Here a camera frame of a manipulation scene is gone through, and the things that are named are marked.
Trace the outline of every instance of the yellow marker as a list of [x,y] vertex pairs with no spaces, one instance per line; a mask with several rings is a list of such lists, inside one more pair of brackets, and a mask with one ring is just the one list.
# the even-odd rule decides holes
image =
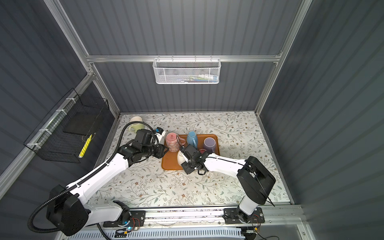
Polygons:
[[83,147],[83,149],[81,150],[81,152],[79,154],[79,158],[84,157],[84,153],[85,153],[85,151],[87,151],[87,148],[88,148],[89,143],[91,142],[91,140],[92,140],[92,134],[89,136],[87,141],[85,141],[84,147]]

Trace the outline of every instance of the wire basket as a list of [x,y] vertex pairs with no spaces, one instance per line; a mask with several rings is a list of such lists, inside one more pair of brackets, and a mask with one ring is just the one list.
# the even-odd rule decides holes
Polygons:
[[31,142],[29,136],[24,145],[47,161],[80,163],[86,149],[92,144],[109,106],[104,98],[76,95],[44,128],[40,137]]
[[221,62],[173,62],[153,60],[153,71],[158,84],[217,84]]

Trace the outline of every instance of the purple mug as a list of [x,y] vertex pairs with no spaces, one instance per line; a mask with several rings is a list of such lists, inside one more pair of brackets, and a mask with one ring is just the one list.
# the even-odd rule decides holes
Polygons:
[[215,139],[211,138],[211,137],[207,137],[205,140],[204,140],[204,149],[206,150],[211,150],[212,152],[215,152],[215,149],[216,149],[216,141]]

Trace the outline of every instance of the black wire basket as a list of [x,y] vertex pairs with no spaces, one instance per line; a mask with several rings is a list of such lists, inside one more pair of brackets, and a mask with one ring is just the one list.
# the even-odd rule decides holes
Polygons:
[[44,129],[34,131],[39,137],[32,133],[24,145],[43,160],[80,163],[108,111],[106,99],[76,95]]

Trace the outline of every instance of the brown tray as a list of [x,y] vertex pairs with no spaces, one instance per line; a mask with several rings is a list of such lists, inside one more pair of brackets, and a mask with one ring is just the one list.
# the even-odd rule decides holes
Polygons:
[[[186,134],[180,134],[179,136],[181,138],[184,138],[185,140],[187,140]],[[215,134],[198,134],[197,135],[197,148],[198,149],[203,148],[204,140],[207,137],[212,137],[213,139],[215,139],[215,141],[216,141],[215,153],[217,155],[220,155],[220,150],[218,148],[218,140],[217,140],[217,136]],[[177,153],[178,152],[169,152],[168,151],[164,155],[163,160],[161,162],[161,167],[164,170],[183,170],[183,168],[177,163]]]

